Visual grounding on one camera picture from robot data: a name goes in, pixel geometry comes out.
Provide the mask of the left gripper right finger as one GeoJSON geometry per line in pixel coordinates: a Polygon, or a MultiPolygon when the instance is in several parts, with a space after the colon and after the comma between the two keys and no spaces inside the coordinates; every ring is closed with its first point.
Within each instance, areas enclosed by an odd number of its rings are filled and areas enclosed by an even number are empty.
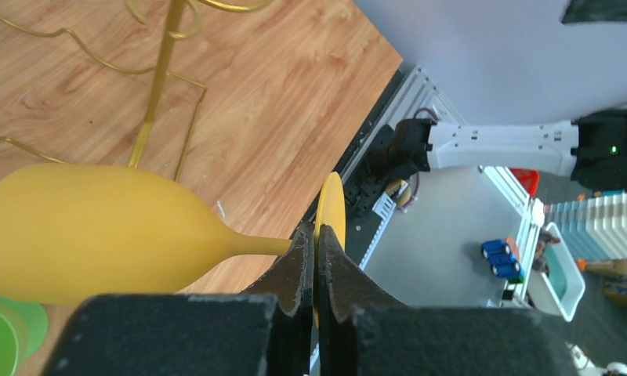
{"type": "Polygon", "coordinates": [[[574,375],[565,341],[533,309],[410,307],[322,226],[317,248],[323,375],[574,375]]]}

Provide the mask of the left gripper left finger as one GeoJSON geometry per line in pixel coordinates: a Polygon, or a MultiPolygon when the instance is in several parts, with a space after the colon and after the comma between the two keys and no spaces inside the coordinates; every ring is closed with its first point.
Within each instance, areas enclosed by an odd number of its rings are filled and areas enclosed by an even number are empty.
{"type": "Polygon", "coordinates": [[[98,295],[68,320],[45,375],[305,375],[314,228],[237,294],[98,295]]]}

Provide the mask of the orange wine glass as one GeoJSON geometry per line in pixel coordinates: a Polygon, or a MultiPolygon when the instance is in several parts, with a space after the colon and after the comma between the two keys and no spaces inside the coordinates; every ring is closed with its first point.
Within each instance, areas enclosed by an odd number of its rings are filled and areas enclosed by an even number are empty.
{"type": "Polygon", "coordinates": [[[33,164],[0,181],[0,295],[74,305],[172,294],[290,241],[238,233],[185,186],[117,165],[33,164]]]}

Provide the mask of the green wine glass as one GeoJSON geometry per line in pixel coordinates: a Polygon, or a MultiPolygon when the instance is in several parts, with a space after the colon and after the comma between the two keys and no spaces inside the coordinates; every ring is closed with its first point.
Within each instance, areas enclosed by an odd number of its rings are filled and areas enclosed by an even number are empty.
{"type": "Polygon", "coordinates": [[[0,296],[0,375],[13,375],[45,340],[49,328],[42,305],[0,296]]]}

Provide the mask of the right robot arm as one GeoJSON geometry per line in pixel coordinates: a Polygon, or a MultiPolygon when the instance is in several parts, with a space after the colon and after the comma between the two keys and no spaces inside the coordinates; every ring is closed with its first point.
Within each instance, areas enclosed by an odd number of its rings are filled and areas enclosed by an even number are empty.
{"type": "Polygon", "coordinates": [[[407,118],[364,164],[370,176],[384,182],[433,169],[483,166],[564,176],[593,191],[627,191],[627,110],[537,125],[407,118]]]}

